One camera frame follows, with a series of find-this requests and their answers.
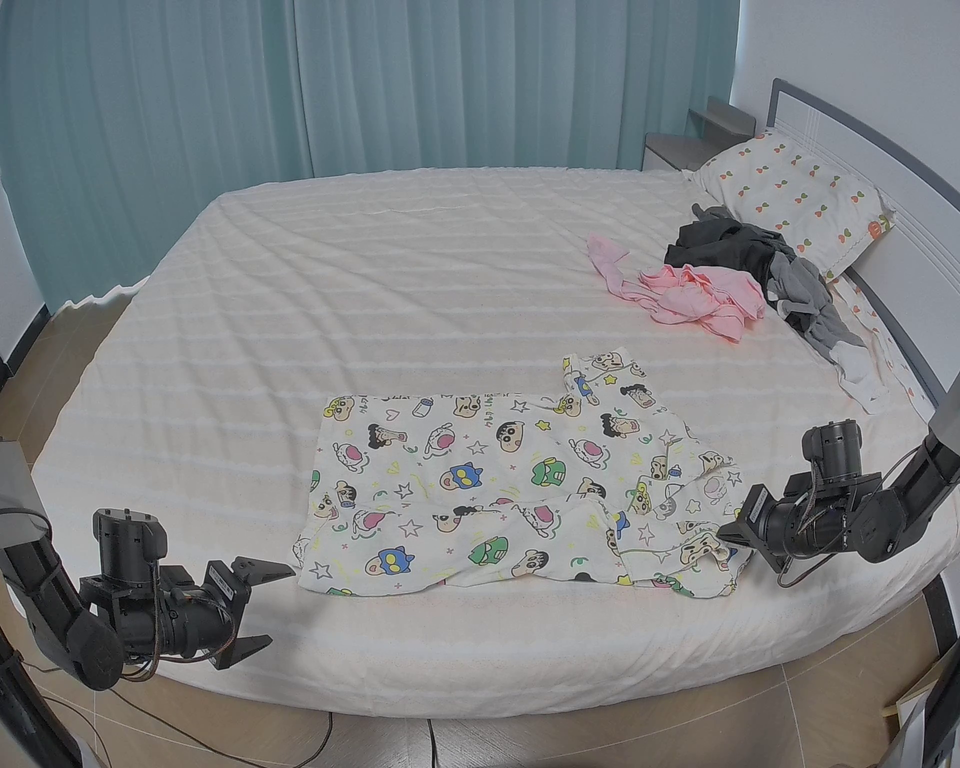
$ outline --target cartoon print shirt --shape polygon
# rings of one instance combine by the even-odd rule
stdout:
[[[621,348],[563,360],[560,396],[336,396],[324,422],[300,585],[384,595],[529,573],[735,588],[749,550],[716,530],[746,486]]]

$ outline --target mattress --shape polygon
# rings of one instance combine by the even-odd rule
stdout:
[[[74,579],[99,571],[100,507],[157,515],[168,563],[283,561],[306,511],[333,392],[544,392],[556,361],[624,346],[665,404],[779,492],[811,426],[857,419],[863,465],[925,434],[885,366],[866,415],[776,313],[735,345],[657,325],[607,293],[592,231],[655,269],[693,203],[680,174],[388,172],[266,184],[211,203],[110,332],[34,467]],[[857,332],[846,306],[845,320]],[[754,557],[729,597],[539,578],[382,598],[257,587],[243,634],[274,643],[225,672],[160,674],[236,696],[389,716],[555,712],[712,683],[811,653],[904,604],[958,550],[954,496],[885,564],[833,559],[796,588]]]

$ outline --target pink clothing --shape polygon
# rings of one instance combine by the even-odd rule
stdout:
[[[587,255],[607,281],[607,290],[636,301],[658,323],[699,323],[711,333],[738,342],[746,320],[763,317],[766,301],[748,272],[689,264],[678,271],[664,264],[659,272],[641,272],[639,283],[632,283],[623,279],[616,266],[627,253],[598,234],[587,240]]]

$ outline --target star print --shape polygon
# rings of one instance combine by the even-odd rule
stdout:
[[[655,534],[650,530],[650,523],[647,523],[642,528],[636,530],[636,537],[640,539],[640,543],[648,544],[650,539],[655,537]]]
[[[330,566],[321,565],[317,561],[313,562],[313,567],[310,568],[310,573],[317,577],[317,579],[332,579],[333,576],[330,575]]]
[[[398,526],[397,526],[397,528],[399,528],[401,531],[403,531],[403,537],[404,537],[405,539],[409,539],[411,536],[412,536],[414,539],[419,539],[419,538],[420,538],[420,534],[417,533],[417,532],[418,532],[418,530],[419,530],[420,528],[422,528],[422,527],[423,527],[422,525],[418,525],[417,523],[415,523],[415,522],[414,522],[414,519],[413,519],[412,517],[407,521],[407,523],[406,523],[405,525],[398,525]]]
[[[673,443],[679,443],[682,439],[674,435],[669,429],[664,429],[663,434],[660,435],[660,442],[663,443],[664,448],[669,448]]]

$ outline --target curtain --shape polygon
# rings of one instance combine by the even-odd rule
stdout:
[[[223,192],[422,166],[638,168],[727,99],[738,0],[4,0],[0,175],[52,307]]]

